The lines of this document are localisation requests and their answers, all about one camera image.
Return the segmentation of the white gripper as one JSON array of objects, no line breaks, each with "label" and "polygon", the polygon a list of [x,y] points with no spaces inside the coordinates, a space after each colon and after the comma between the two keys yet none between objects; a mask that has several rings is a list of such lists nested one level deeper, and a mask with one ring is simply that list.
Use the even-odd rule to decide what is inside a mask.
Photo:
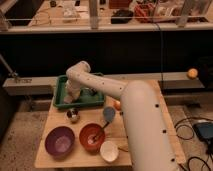
[{"label": "white gripper", "polygon": [[64,102],[72,103],[77,100],[80,96],[80,88],[81,86],[78,83],[67,80],[65,83],[66,95],[64,97]]}]

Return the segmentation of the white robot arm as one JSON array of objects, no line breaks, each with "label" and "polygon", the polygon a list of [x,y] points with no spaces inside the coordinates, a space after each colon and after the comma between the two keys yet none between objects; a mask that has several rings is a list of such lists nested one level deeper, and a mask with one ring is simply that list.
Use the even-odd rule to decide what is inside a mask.
[{"label": "white robot arm", "polygon": [[120,101],[133,171],[179,171],[154,88],[142,80],[123,82],[90,71],[86,61],[68,68],[68,91],[77,97],[85,86]]}]

